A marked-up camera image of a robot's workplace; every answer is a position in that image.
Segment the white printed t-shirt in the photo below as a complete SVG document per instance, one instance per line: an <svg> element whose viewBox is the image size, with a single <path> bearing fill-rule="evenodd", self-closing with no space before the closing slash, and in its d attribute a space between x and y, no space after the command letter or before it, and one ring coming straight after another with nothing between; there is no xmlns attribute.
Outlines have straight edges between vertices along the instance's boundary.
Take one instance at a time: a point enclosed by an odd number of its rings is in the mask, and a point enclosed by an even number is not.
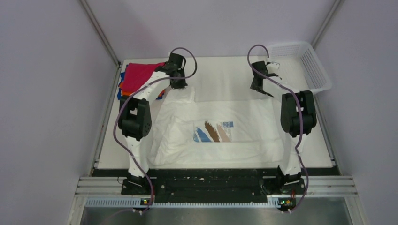
<svg viewBox="0 0 398 225"><path fill-rule="evenodd" d="M194 87L168 92L151 129L150 165L263 166L282 160L270 98L197 101L198 95Z"/></svg>

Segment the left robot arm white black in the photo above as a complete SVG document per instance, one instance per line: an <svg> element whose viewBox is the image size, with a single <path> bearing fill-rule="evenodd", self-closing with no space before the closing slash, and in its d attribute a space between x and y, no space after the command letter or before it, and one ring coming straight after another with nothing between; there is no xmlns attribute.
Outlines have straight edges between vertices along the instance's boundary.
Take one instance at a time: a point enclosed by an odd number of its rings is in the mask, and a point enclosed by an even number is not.
<svg viewBox="0 0 398 225"><path fill-rule="evenodd" d="M166 88L183 89L186 58L171 53L166 62L157 64L128 63L120 89L118 128L130 151L130 167L124 195L150 194L151 182L145 178L149 170L147 154L153 134L151 104L163 96Z"/></svg>

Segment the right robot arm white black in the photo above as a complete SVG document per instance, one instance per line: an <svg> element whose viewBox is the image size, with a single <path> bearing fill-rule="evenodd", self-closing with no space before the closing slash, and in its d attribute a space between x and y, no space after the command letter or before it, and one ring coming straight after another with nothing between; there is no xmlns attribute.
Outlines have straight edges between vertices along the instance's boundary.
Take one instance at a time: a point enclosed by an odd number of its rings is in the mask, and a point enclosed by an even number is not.
<svg viewBox="0 0 398 225"><path fill-rule="evenodd" d="M275 185L267 193L290 194L305 188L302 179L302 142L317 123L314 96L309 90L298 91L284 84L280 76L270 73L270 62L251 63L253 81L250 88L278 101L277 129L283 143L283 158L277 167Z"/></svg>

